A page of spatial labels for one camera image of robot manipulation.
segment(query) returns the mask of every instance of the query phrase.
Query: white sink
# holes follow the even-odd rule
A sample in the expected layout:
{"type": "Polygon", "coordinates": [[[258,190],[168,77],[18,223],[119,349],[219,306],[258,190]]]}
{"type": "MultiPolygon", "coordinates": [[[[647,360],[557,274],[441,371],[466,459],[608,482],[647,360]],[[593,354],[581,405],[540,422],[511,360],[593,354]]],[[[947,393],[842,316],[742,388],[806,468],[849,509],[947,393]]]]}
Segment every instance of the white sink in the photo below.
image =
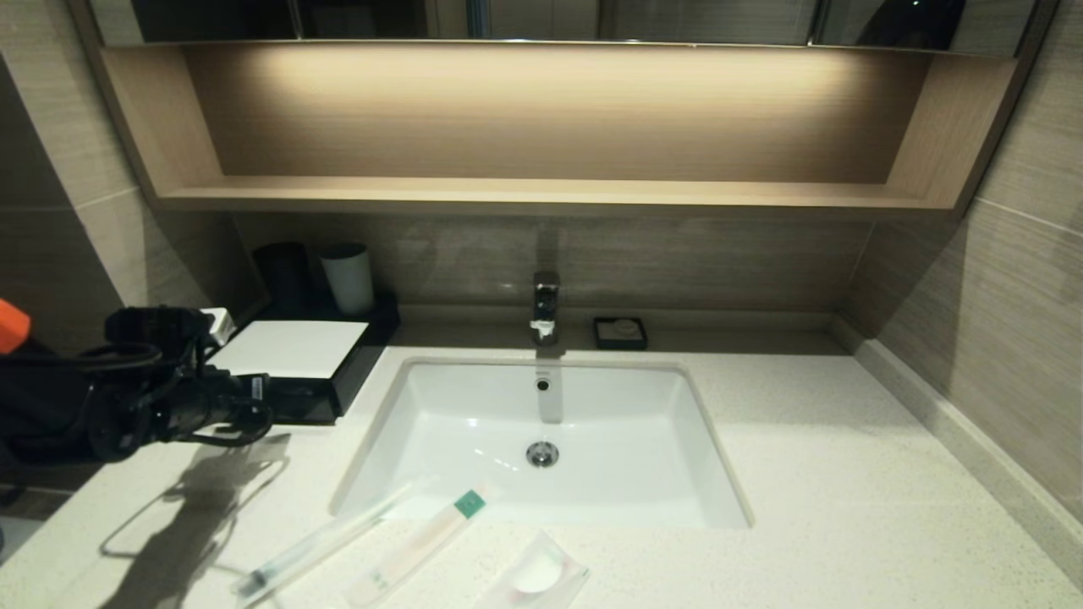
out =
{"type": "Polygon", "coordinates": [[[490,481],[494,520],[748,527],[696,393],[673,368],[407,364],[351,472],[339,511],[430,476],[388,517],[427,519],[490,481]],[[529,461],[535,442],[559,451],[550,467],[529,461]]]}

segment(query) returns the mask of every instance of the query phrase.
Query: green label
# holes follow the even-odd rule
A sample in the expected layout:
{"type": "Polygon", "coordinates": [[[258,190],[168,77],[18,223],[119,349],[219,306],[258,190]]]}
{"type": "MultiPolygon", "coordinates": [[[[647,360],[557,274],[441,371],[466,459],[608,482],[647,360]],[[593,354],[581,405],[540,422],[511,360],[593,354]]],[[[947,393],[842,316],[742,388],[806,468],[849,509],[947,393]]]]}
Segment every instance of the green label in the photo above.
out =
{"type": "Polygon", "coordinates": [[[472,490],[459,497],[459,501],[455,502],[455,508],[468,519],[474,514],[478,514],[478,511],[483,507],[485,507],[485,500],[481,498],[481,496],[472,490]]]}

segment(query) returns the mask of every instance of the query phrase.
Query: soap dish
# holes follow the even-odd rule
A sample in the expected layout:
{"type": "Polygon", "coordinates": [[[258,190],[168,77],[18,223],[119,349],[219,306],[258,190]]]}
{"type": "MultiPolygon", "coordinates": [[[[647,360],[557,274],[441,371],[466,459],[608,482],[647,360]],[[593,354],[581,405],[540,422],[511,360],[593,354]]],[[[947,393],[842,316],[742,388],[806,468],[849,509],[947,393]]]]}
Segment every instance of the soap dish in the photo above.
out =
{"type": "Polygon", "coordinates": [[[595,342],[606,351],[645,351],[647,329],[639,318],[595,318],[595,342]]]}

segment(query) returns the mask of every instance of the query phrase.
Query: countertop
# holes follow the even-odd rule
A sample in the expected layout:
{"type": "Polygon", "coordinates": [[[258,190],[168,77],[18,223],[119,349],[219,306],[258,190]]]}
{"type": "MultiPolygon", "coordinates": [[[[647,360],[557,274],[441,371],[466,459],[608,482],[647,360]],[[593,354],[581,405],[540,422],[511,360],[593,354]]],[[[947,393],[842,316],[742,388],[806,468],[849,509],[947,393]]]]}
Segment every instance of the countertop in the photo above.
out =
{"type": "MultiPolygon", "coordinates": [[[[1000,504],[827,337],[694,337],[722,352],[572,350],[564,362],[682,366],[754,524],[546,527],[592,571],[574,607],[1083,607],[1000,504]]],[[[416,358],[531,361],[534,352],[390,347],[332,428],[276,427],[224,455],[147,446],[103,468],[0,569],[0,607],[233,607],[229,587],[240,573],[331,520],[374,415],[416,358]]],[[[368,560],[417,524],[380,524],[261,606],[335,606],[368,560]]],[[[483,511],[383,607],[469,608],[537,531],[483,511]]]]}

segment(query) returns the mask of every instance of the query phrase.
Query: chrome faucet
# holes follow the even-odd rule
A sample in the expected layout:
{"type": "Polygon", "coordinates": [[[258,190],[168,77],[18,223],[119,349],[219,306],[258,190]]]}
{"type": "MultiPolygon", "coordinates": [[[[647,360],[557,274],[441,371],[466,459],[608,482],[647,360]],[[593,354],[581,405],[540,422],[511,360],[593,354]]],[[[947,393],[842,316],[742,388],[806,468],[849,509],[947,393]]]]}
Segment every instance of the chrome faucet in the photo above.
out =
{"type": "Polygon", "coordinates": [[[534,273],[534,319],[531,320],[531,338],[538,347],[557,344],[557,293],[560,275],[552,271],[534,273]]]}

